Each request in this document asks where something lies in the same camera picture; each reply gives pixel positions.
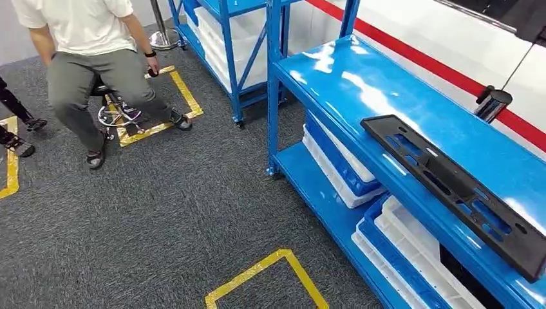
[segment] stool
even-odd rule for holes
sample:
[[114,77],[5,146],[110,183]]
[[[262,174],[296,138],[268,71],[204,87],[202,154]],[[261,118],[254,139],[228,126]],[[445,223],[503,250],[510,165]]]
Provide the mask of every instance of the stool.
[[[136,108],[131,108],[122,99],[122,97],[114,89],[106,86],[100,76],[95,77],[95,84],[91,90],[92,97],[102,97],[102,107],[99,110],[99,122],[106,126],[109,131],[112,127],[127,127],[134,124],[139,133],[144,130],[136,122],[137,118],[142,114]],[[108,132],[109,139],[113,139],[113,135]]]

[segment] white t-shirt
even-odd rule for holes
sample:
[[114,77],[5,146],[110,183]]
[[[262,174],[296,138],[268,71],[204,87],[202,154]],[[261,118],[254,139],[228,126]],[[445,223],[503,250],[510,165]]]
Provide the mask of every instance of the white t-shirt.
[[12,0],[27,28],[49,25],[57,51],[100,55],[135,50],[135,40],[120,20],[133,13],[130,0]]

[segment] wristwatch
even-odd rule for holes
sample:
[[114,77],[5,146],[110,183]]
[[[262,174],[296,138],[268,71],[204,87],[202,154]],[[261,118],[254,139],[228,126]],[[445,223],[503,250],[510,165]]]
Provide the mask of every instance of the wristwatch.
[[144,55],[146,56],[146,58],[153,58],[153,57],[157,56],[157,54],[155,53],[154,50],[152,50],[151,53],[144,53]]

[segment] black pants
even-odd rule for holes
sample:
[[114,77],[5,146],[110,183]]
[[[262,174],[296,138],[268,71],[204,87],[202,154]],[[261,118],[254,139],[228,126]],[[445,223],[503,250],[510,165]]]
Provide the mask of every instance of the black pants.
[[[24,108],[15,95],[6,88],[7,86],[8,84],[0,77],[0,101],[23,122],[30,121],[32,115]],[[6,145],[13,137],[13,133],[8,132],[3,126],[0,126],[0,144]]]

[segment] yellow tape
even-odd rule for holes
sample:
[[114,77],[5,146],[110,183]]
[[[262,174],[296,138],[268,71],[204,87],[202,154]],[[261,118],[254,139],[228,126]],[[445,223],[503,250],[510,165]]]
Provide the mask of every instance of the yellow tape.
[[[174,71],[174,66],[168,66],[166,68],[162,68],[161,70],[159,70],[159,74],[167,73],[167,72],[170,72],[170,71]],[[150,74],[148,74],[148,73],[144,74],[144,77],[146,79],[151,78]]]
[[[186,102],[188,103],[188,106],[191,108],[191,112],[187,113],[186,116],[188,118],[194,118],[196,116],[202,115],[203,110],[201,109],[197,101],[195,101],[195,98],[189,91],[184,81],[180,78],[180,75],[178,74],[178,72],[174,70],[174,66],[168,66],[159,71],[160,74],[167,73],[167,72],[171,72],[171,77],[173,78],[173,81],[176,84],[176,87],[178,88],[178,90],[180,91],[180,93],[182,94]],[[108,106],[108,109],[110,111],[115,111],[115,108],[111,104]],[[165,129],[168,129],[172,126],[173,126],[172,123],[158,124],[155,127],[145,130],[144,133],[139,133],[139,134],[135,134],[131,136],[129,136],[129,134],[127,133],[127,130],[124,127],[117,127],[116,130],[119,136],[120,146],[125,147],[143,138],[147,138],[150,135],[154,135],[157,132],[161,132]]]
[[269,266],[277,263],[281,258],[286,258],[297,277],[301,281],[302,285],[305,287],[315,304],[318,308],[329,308],[328,303],[325,301],[324,297],[321,295],[305,269],[301,266],[296,256],[290,249],[279,249],[265,259],[262,259],[260,262],[256,263],[254,266],[250,267],[243,273],[237,275],[228,283],[222,285],[221,287],[215,289],[209,295],[205,297],[205,304],[208,309],[215,309],[216,301],[221,297],[225,296],[229,292],[233,291],[236,287],[242,285],[244,282],[248,281],[250,278],[254,277],[262,270],[268,268]]
[[[17,134],[17,117],[13,116],[0,121],[0,126],[5,125],[8,126],[9,132]],[[6,177],[6,187],[0,190],[0,199],[12,195],[19,190],[19,158],[15,155],[15,153],[13,153],[13,151],[7,151],[8,160],[6,162],[8,176]]]
[[203,114],[203,110],[201,109],[201,106],[195,101],[195,98],[189,91],[188,87],[184,83],[184,81],[180,78],[180,75],[177,71],[171,72],[171,77],[173,78],[174,83],[176,84],[176,87],[180,90],[180,93],[184,96],[184,99],[189,105],[189,108],[191,108],[191,112],[186,114],[189,118],[197,117],[199,115]]

